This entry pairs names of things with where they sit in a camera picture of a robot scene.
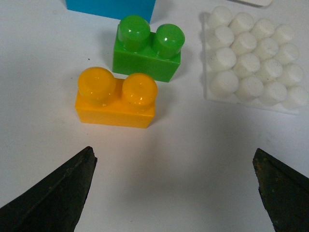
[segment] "white table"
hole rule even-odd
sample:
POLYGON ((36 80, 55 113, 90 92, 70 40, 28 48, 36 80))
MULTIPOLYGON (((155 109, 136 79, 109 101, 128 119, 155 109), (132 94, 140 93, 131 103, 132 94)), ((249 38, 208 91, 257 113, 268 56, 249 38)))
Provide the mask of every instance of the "white table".
POLYGON ((217 5, 293 26, 309 89, 307 0, 157 0, 151 30, 176 24, 186 42, 171 82, 157 82, 153 123, 136 129, 83 124, 74 109, 79 73, 112 68, 119 20, 64 0, 2 0, 0 207, 90 145, 98 164, 76 232, 273 232, 253 156, 260 147, 309 176, 309 107, 293 116, 203 98, 201 15, 217 5))

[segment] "green lego block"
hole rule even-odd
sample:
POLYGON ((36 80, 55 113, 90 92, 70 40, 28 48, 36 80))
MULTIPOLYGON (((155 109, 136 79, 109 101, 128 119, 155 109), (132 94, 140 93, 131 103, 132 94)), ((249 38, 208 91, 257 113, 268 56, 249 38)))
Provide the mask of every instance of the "green lego block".
POLYGON ((176 25, 161 25, 154 33, 140 16, 127 16, 118 25, 112 71, 169 82, 181 63, 183 44, 184 34, 176 25))

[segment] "yellow lego block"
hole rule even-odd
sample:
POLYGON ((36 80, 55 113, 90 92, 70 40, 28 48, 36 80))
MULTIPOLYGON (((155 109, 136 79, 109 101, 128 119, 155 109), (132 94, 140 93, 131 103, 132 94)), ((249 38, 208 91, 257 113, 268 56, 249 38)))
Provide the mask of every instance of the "yellow lego block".
POLYGON ((91 67, 79 76, 75 109, 84 123, 146 128, 155 116, 157 91, 146 74, 123 80, 105 68, 91 67))

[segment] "blue block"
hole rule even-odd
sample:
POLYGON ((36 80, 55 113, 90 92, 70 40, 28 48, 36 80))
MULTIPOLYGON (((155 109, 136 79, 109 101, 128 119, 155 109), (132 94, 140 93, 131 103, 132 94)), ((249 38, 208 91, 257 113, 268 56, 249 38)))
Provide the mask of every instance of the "blue block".
POLYGON ((122 19, 139 15, 150 22, 155 0, 66 0, 67 9, 92 15, 122 19))

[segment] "building block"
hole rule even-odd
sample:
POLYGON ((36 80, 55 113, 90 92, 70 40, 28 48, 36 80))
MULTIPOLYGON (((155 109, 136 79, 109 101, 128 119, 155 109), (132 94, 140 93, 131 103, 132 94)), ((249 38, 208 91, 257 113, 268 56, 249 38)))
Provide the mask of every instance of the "building block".
POLYGON ((124 80, 91 67, 79 76, 75 109, 83 123, 146 128, 155 116, 156 96, 157 85, 146 74, 124 80))
POLYGON ((145 73, 156 81, 169 82, 180 65, 184 40, 174 24, 163 24, 154 33, 143 18, 129 15, 118 25, 112 71, 145 73))
POLYGON ((66 0, 67 9, 122 19, 128 15, 139 15, 150 22, 155 0, 66 0))
POLYGON ((308 104, 291 26, 266 18, 255 22, 245 12, 233 16, 223 6, 204 19, 207 100, 287 114, 298 114, 308 104))

